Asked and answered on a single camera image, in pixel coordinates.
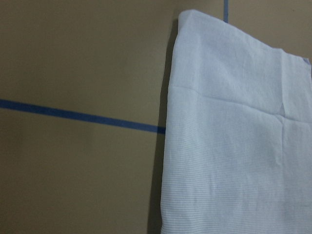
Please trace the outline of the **light blue striped shirt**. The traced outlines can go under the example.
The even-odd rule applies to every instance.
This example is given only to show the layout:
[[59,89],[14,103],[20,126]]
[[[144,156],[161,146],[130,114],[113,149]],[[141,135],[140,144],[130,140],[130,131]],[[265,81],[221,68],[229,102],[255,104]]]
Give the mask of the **light blue striped shirt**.
[[180,13],[162,233],[311,233],[311,68],[217,18]]

